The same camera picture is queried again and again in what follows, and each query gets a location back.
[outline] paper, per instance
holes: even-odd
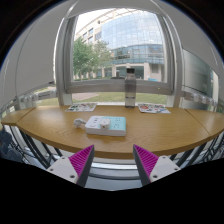
[[[170,112],[162,104],[141,103],[138,104],[140,112],[152,114],[170,114]]]
[[[93,111],[97,103],[74,103],[65,112]]]

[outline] wooden table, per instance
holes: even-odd
[[[16,126],[16,123],[33,109],[35,109],[35,107],[30,107],[24,110],[18,110],[9,113],[2,119],[1,123],[3,125]]]
[[[186,109],[196,120],[205,128],[210,135],[210,140],[217,137],[223,132],[224,129],[224,116],[223,114],[204,111]]]
[[[75,153],[94,144],[95,157],[110,159],[133,159],[133,144],[160,156],[190,150],[211,140],[206,127],[192,116],[190,110],[182,108],[167,108],[171,114],[148,114],[141,113],[138,107],[97,106],[93,112],[65,112],[68,107],[37,107],[16,125],[37,140],[69,152]],[[93,115],[126,117],[126,136],[91,135],[85,132],[84,125],[81,128],[73,125],[74,119],[87,121]]]

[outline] tree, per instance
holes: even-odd
[[[74,74],[80,75],[82,80],[82,74],[86,73],[88,69],[88,62],[92,57],[92,46],[84,43],[83,39],[79,37],[74,42],[74,51],[73,51],[73,67]]]
[[[74,74],[79,74],[82,80],[83,73],[97,72],[98,69],[111,65],[111,52],[104,41],[96,44],[85,44],[80,37],[74,43],[73,66]]]

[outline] sky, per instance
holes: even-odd
[[[84,27],[86,24],[91,22],[93,19],[97,18],[98,16],[100,16],[110,10],[112,10],[112,8],[111,9],[101,9],[101,10],[96,10],[93,12],[87,12],[87,13],[81,14],[78,18],[78,24],[76,26],[75,32],[78,32],[82,27]]]

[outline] water bottle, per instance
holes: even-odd
[[[127,68],[127,75],[125,78],[125,107],[134,108],[136,97],[136,78],[135,69]]]

